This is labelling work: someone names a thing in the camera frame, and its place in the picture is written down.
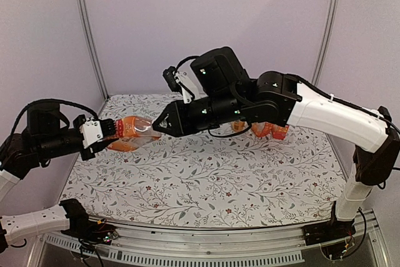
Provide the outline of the floral tablecloth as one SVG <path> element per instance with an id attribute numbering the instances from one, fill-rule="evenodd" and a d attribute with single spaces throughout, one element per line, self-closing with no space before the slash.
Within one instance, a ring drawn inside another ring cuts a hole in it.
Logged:
<path id="1" fill-rule="evenodd" d="M 329 218 L 345 185 L 326 135 L 290 128 L 284 140 L 252 132 L 163 136 L 133 152 L 77 160 L 61 193 L 93 216 L 188 227 L 258 227 Z"/>

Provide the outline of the orange tea bottle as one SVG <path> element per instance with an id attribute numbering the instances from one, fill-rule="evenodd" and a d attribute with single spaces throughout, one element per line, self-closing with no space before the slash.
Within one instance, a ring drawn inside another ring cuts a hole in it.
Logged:
<path id="1" fill-rule="evenodd" d="M 271 129 L 272 137 L 274 139 L 284 140 L 287 136 L 288 130 L 289 130 L 289 125 L 282 127 L 274 124 Z"/>
<path id="2" fill-rule="evenodd" d="M 139 116 L 127 116 L 116 120 L 115 139 L 107 149 L 119 152 L 135 151 L 145 144 L 161 138 L 162 134 L 153 130 L 153 121 Z"/>
<path id="3" fill-rule="evenodd" d="M 253 123 L 251 126 L 252 132 L 255 134 L 256 137 L 262 138 L 272 133 L 271 123 Z"/>

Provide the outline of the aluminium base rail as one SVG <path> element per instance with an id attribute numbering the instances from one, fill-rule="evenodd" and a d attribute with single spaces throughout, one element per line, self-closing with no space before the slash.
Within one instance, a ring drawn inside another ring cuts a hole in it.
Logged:
<path id="1" fill-rule="evenodd" d="M 84 251 L 61 233 L 38 237 L 29 266 L 391 266 L 372 210 L 355 219 L 343 259 L 327 258 L 321 244 L 306 244 L 301 224 L 258 228 L 183 228 L 118 222 L 111 244 Z"/>

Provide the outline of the aluminium corner post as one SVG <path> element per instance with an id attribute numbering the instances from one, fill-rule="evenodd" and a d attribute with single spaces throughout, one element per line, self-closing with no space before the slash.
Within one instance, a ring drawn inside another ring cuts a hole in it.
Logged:
<path id="1" fill-rule="evenodd" d="M 322 32 L 322 39 L 317 54 L 316 64 L 311 78 L 311 83 L 317 86 L 320 82 L 322 71 L 324 69 L 324 63 L 328 55 L 329 43 L 334 29 L 334 22 L 336 13 L 339 6 L 339 0 L 329 0 L 327 8 L 326 22 L 324 30 Z"/>
<path id="2" fill-rule="evenodd" d="M 76 0 L 76 1 L 78 6 L 79 17 L 81 19 L 84 39 L 87 45 L 87 51 L 92 64 L 92 69 L 94 71 L 94 77 L 97 81 L 97 85 L 99 87 L 102 98 L 104 100 L 107 100 L 109 99 L 109 92 L 99 62 L 99 56 L 96 49 L 96 43 L 94 41 L 93 31 L 91 29 L 91 23 L 90 23 L 86 0 Z"/>

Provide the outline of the right aluminium corner post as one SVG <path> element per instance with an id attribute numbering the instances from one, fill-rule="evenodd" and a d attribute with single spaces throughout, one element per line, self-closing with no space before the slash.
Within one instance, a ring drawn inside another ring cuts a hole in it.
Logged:
<path id="1" fill-rule="evenodd" d="M 328 55 L 329 43 L 334 29 L 334 22 L 336 13 L 339 6 L 339 0 L 329 0 L 327 8 L 326 22 L 324 30 L 322 32 L 322 39 L 317 54 L 316 64 L 311 78 L 311 83 L 317 86 L 320 82 L 322 71 L 324 69 L 324 63 Z"/>

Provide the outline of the left aluminium corner post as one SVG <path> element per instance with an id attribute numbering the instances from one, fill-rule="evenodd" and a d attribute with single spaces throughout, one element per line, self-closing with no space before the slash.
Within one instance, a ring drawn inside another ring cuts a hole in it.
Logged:
<path id="1" fill-rule="evenodd" d="M 93 31 L 91 29 L 91 23 L 90 23 L 86 0 L 76 0 L 76 1 L 78 6 L 79 17 L 81 19 L 84 39 L 87 45 L 87 51 L 92 64 L 92 69 L 94 71 L 94 77 L 97 81 L 97 85 L 99 87 L 102 98 L 104 100 L 107 100 L 109 99 L 109 92 L 99 62 L 99 56 L 96 49 L 96 43 L 94 41 Z"/>

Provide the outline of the orange tea bottle front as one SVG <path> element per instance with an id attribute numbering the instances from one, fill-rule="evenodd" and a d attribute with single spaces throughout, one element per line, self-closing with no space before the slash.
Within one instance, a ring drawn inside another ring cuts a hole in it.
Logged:
<path id="1" fill-rule="evenodd" d="M 289 125 L 282 127 L 274 124 L 271 129 L 272 137 L 274 139 L 284 140 L 287 136 L 288 130 L 289 130 Z"/>

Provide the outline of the milk tea bottle dark label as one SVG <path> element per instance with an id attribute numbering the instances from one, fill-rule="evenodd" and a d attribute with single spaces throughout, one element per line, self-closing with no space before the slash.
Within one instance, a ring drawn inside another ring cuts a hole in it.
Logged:
<path id="1" fill-rule="evenodd" d="M 235 133 L 241 132 L 246 129 L 246 122 L 245 121 L 233 121 L 231 122 L 231 128 Z"/>

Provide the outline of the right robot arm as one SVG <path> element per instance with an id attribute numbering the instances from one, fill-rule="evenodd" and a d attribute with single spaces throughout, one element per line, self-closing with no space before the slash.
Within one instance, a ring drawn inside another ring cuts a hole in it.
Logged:
<path id="1" fill-rule="evenodd" d="M 153 129 L 178 138 L 241 120 L 315 129 L 353 143 L 351 177 L 332 207 L 331 220 L 323 226 L 328 239 L 343 234 L 372 188 L 388 179 L 397 160 L 399 129 L 388 110 L 349 103 L 295 74 L 267 71 L 252 79 L 227 46 L 187 60 L 205 97 L 180 82 L 178 67 L 167 68 L 164 79 L 182 99 L 164 108 Z"/>

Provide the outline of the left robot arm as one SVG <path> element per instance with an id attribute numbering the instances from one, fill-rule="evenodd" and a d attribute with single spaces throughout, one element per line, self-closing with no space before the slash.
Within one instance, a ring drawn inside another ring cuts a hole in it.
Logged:
<path id="1" fill-rule="evenodd" d="M 1 145 L 1 196 L 34 168 L 49 166 L 54 158 L 80 154 L 93 159 L 116 135 L 112 119 L 99 119 L 90 108 L 62 99 L 40 99 L 18 114 Z M 110 244 L 118 234 L 106 220 L 91 221 L 82 204 L 67 199 L 42 211 L 1 217 L 1 250 L 44 233 L 60 231 L 85 243 Z"/>

